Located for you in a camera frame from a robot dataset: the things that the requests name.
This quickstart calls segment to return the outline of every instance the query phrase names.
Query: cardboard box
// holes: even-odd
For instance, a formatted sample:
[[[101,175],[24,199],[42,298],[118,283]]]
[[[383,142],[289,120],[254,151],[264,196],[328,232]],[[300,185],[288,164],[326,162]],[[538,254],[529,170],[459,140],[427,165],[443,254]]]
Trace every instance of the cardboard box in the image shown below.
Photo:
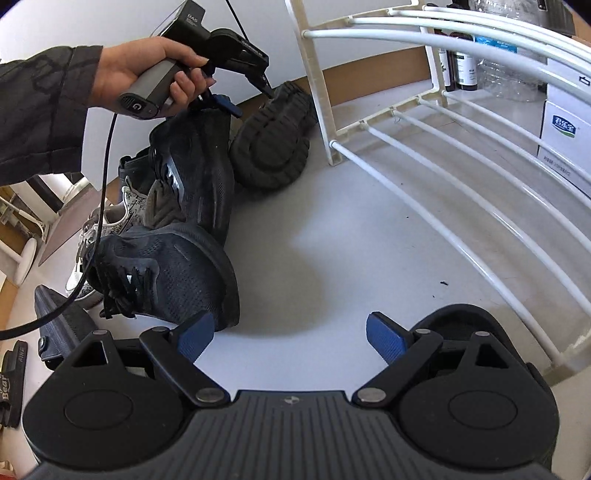
[[[548,100],[544,108],[541,138],[572,163],[591,173],[591,155],[589,155],[588,142],[588,139],[591,138],[591,125],[586,121]],[[591,183],[583,179],[555,155],[540,148],[538,158],[591,197]]]
[[[580,85],[591,93],[591,77],[583,75],[577,70],[553,59],[548,59],[548,67],[551,67],[565,79]],[[585,122],[591,123],[591,106],[550,84],[548,84],[548,101],[578,116]]]

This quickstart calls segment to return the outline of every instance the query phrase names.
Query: person's arm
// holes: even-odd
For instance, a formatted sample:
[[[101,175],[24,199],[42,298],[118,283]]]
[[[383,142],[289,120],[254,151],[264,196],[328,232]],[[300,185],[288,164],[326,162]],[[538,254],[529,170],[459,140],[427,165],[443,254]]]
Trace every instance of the person's arm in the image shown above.
[[[199,67],[207,59],[167,38],[115,47],[56,47],[28,60],[0,64],[0,185],[33,175],[80,171],[86,111],[115,111],[118,96],[165,58],[191,68],[170,86],[172,116],[214,84]]]
[[[80,171],[102,47],[55,47],[0,64],[0,185]]]

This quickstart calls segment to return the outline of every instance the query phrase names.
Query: metal pivot screw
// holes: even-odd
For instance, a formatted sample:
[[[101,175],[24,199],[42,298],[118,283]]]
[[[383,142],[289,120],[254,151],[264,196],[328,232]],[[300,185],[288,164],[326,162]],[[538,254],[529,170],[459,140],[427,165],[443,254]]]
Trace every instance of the metal pivot screw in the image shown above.
[[[357,398],[363,403],[379,403],[386,398],[386,392],[379,388],[362,388],[357,392]]]
[[[217,403],[222,401],[225,397],[225,393],[215,387],[202,388],[197,392],[197,395],[195,395],[195,398],[202,403]]]

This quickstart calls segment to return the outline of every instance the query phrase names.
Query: dark sleeve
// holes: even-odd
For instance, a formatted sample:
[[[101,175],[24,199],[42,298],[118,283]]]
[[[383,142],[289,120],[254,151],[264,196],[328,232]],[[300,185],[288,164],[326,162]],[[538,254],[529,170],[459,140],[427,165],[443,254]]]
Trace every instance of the dark sleeve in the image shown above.
[[[55,47],[0,64],[0,185],[80,171],[102,47]]]

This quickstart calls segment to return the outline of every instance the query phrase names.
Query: grey handle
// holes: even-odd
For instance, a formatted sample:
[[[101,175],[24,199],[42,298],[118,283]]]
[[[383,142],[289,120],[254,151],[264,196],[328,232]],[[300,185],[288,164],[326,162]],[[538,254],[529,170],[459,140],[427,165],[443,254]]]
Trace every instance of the grey handle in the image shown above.
[[[156,117],[163,107],[170,106],[170,85],[174,75],[186,67],[165,59],[143,72],[137,81],[118,98],[119,106],[140,120]]]

